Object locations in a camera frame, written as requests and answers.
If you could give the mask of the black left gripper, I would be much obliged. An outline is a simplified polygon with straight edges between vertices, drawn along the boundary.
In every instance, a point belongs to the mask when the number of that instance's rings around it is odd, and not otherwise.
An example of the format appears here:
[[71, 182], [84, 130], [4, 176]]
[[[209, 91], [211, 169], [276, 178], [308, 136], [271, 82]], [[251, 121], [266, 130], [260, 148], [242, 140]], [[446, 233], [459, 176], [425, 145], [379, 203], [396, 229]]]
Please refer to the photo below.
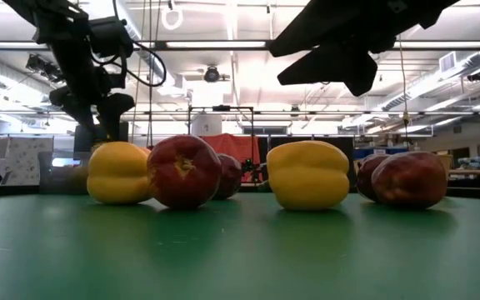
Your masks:
[[112, 140], [119, 141], [120, 118], [135, 107], [135, 102], [127, 94], [108, 94], [113, 88], [125, 88], [126, 74], [108, 73], [102, 66], [95, 66], [86, 39], [52, 40], [49, 48], [66, 82], [49, 93], [51, 104], [60, 107], [91, 134], [96, 132], [91, 106], [97, 104], [100, 124]]

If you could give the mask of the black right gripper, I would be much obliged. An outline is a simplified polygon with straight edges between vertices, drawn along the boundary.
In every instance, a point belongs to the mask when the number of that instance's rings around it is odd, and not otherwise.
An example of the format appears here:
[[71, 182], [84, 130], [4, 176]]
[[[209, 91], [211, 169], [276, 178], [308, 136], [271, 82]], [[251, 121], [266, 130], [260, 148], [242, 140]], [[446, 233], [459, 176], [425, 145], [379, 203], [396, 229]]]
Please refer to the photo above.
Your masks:
[[319, 47], [284, 69], [277, 80], [282, 85], [343, 83], [353, 96], [361, 96], [371, 90], [378, 70], [368, 51], [387, 51], [397, 35], [415, 25], [431, 27], [458, 1], [310, 0], [269, 44], [269, 51], [276, 58]]

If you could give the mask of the yellow bell pepper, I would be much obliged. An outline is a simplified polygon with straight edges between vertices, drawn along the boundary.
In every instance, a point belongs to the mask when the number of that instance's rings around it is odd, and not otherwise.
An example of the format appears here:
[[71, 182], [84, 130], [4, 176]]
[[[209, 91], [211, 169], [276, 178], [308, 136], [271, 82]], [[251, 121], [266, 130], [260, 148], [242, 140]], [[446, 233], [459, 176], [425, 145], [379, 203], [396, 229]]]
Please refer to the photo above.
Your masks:
[[337, 206], [349, 193], [349, 161], [328, 142], [290, 142], [267, 154], [268, 181], [287, 210], [321, 211]]
[[130, 142], [105, 142], [94, 148], [87, 167], [87, 192], [103, 204], [128, 205], [152, 197], [148, 181], [150, 150]]

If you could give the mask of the dark red apple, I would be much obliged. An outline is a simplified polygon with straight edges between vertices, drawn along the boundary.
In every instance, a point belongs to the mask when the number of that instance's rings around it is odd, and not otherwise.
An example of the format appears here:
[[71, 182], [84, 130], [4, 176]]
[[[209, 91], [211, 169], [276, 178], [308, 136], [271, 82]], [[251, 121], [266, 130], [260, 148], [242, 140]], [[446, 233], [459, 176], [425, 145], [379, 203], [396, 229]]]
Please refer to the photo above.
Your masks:
[[233, 196], [241, 187], [243, 170], [238, 160], [224, 153], [219, 153], [222, 170], [218, 189], [213, 196], [215, 200], [225, 200]]

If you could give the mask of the black monitor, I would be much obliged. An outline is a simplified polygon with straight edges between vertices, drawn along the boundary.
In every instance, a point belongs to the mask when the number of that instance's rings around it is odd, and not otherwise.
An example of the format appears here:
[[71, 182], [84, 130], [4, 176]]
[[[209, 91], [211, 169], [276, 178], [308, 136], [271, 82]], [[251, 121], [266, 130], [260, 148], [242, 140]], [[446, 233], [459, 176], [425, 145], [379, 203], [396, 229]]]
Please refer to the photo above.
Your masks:
[[[128, 129], [128, 122], [119, 123], [119, 136], [117, 139], [118, 141], [128, 141]], [[92, 151], [95, 145], [112, 141], [114, 141], [114, 138], [110, 137], [100, 124], [94, 125], [93, 132], [90, 132], [88, 129], [81, 125], [77, 125], [75, 128], [73, 151], [75, 153], [88, 153]]]

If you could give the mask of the white partition panel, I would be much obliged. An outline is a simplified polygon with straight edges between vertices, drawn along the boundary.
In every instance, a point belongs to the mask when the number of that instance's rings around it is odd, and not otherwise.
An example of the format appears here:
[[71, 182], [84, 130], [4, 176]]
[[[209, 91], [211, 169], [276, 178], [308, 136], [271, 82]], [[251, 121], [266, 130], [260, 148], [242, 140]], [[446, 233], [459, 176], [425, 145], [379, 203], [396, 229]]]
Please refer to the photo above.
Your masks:
[[53, 150], [52, 137], [0, 137], [0, 175], [3, 186], [39, 184], [38, 154]]

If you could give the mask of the red apple yellow stem patch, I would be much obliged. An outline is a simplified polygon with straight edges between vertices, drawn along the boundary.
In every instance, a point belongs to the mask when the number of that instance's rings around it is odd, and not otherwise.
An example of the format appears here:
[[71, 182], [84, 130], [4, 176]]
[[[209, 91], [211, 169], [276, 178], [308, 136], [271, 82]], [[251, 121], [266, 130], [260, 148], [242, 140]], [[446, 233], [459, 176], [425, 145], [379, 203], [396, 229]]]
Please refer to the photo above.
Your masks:
[[147, 159], [149, 189], [167, 208], [191, 210], [218, 190], [221, 163], [200, 137], [176, 135], [158, 142]]

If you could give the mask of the white cylinder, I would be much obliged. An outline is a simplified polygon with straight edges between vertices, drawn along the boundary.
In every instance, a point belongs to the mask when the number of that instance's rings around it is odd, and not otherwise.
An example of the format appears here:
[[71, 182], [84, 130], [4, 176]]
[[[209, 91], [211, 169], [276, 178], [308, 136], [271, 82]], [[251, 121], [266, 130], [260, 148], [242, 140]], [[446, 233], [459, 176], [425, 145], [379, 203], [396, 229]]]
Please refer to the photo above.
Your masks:
[[223, 120], [219, 114], [199, 113], [191, 121], [194, 136], [216, 136], [223, 133]]

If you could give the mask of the small black device green light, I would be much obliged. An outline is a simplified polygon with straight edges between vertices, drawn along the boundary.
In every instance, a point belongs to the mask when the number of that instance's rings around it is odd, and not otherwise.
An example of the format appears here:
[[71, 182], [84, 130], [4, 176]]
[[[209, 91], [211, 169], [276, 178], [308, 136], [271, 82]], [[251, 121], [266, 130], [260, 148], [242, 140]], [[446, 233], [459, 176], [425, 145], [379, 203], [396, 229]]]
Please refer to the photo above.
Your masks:
[[246, 159], [241, 162], [242, 173], [248, 177], [247, 183], [253, 183], [255, 185], [263, 182], [263, 169], [266, 167], [266, 163], [254, 163], [252, 159]]

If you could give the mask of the wooden box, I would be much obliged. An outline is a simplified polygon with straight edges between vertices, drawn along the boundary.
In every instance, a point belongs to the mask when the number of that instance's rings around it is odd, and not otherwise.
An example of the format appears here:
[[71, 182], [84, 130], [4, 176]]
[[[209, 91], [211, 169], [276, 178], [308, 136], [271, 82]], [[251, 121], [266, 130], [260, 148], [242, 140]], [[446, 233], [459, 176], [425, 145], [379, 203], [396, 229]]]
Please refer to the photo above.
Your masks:
[[449, 177], [450, 170], [452, 169], [453, 157], [448, 154], [438, 154], [437, 155], [444, 167], [446, 178]]

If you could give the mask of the black light bar frame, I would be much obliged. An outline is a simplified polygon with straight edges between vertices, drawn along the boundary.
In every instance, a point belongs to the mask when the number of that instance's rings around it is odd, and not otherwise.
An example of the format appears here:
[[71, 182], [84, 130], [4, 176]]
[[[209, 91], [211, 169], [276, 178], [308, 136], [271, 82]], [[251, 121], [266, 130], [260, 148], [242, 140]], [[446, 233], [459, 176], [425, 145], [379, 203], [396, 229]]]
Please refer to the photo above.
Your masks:
[[[211, 40], [211, 41], [157, 41], [142, 42], [145, 48], [153, 51], [267, 51], [269, 40]], [[404, 51], [480, 51], [478, 40], [402, 40], [395, 42], [394, 48]], [[35, 42], [0, 42], [0, 51], [48, 51], [44, 45]]]

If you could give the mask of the black metal frame stand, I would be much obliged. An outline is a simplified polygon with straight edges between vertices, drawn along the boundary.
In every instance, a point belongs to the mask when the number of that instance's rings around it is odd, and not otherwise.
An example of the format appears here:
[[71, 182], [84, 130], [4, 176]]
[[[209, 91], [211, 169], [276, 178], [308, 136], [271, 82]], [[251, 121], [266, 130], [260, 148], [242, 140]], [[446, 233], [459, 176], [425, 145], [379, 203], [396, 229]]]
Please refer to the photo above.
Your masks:
[[243, 129], [244, 123], [248, 122], [250, 127], [254, 126], [254, 109], [245, 106], [216, 105], [211, 107], [189, 106], [187, 109], [187, 133], [191, 134], [191, 121], [199, 113], [219, 114], [222, 116], [222, 134], [228, 133], [226, 122], [233, 122], [237, 129]]

